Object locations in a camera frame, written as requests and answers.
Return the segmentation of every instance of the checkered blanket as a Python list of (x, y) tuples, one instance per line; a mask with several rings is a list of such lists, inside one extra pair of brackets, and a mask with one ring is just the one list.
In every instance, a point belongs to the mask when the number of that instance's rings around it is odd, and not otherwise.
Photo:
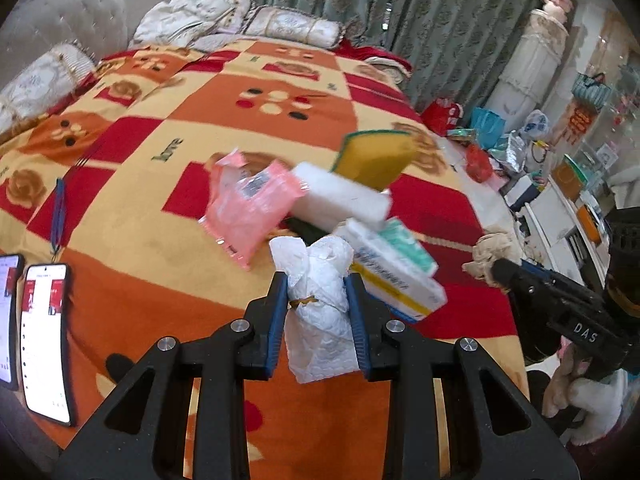
[[(277, 156), (328, 169), (345, 134), (384, 128), (408, 131), (418, 143), (418, 157), (391, 188), (391, 214), (434, 256), (449, 298), (418, 329), (446, 340), (478, 338), (526, 391), (506, 298), (461, 270), (482, 235), (478, 221), (388, 76), (284, 41), (239, 40), (206, 57), (150, 46), (103, 61), (48, 118), (0, 147), (0, 249), (23, 253), (28, 264), (51, 260), (55, 183), (65, 179), (59, 258), (74, 276), (67, 337), (79, 423), (114, 386), (110, 354), (135, 361), (162, 336), (207, 336), (268, 290), (274, 269), (266, 244), (247, 272), (197, 223), (213, 153), (239, 147), (258, 165)], [(196, 384), (194, 401), (197, 393)], [(388, 384), (359, 374), (299, 385), (283, 350), (273, 380), (245, 388), (252, 473), (378, 478), (388, 394)], [(196, 409), (192, 402), (186, 474)], [(63, 447), (77, 431), (37, 421)]]

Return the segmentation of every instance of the screw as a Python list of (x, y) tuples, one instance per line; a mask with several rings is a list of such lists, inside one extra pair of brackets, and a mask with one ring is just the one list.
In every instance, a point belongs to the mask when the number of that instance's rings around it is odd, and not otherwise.
[(478, 350), (478, 341), (472, 337), (463, 337), (460, 340), (460, 346), (465, 352), (475, 352)]
[(236, 319), (231, 322), (231, 330), (234, 332), (244, 332), (249, 329), (249, 322), (245, 319)]
[(392, 319), (386, 322), (386, 329), (389, 332), (404, 332), (404, 323), (398, 319)]
[(175, 346), (175, 343), (175, 339), (168, 335), (158, 341), (158, 348), (161, 349), (161, 351), (166, 352), (167, 350), (171, 350)]

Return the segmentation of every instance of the yellow sponge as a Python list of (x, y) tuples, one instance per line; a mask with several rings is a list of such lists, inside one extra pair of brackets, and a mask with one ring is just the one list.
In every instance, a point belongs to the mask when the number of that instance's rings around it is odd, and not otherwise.
[(411, 135), (399, 130), (367, 130), (344, 137), (332, 171), (378, 191), (386, 189), (414, 160)]

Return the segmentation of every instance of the red bag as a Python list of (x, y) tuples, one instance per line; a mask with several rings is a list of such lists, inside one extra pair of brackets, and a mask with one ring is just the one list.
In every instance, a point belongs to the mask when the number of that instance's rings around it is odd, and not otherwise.
[(489, 155), (477, 144), (472, 144), (466, 149), (466, 174), (476, 182), (482, 184), (494, 173), (494, 168), (489, 162)]
[(456, 127), (458, 119), (462, 117), (462, 112), (462, 106), (451, 99), (436, 99), (422, 112), (420, 118), (428, 129), (445, 137), (447, 130)]

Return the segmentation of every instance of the person's hand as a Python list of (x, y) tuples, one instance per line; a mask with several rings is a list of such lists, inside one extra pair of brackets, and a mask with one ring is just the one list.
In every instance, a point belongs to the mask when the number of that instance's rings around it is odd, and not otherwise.
[(579, 428), (568, 430), (574, 446), (584, 446), (605, 436), (616, 425), (626, 390), (626, 373), (618, 370), (601, 382), (582, 377), (588, 362), (576, 359), (576, 347), (569, 345), (560, 366), (545, 390), (542, 415), (556, 416), (569, 405), (587, 412)]

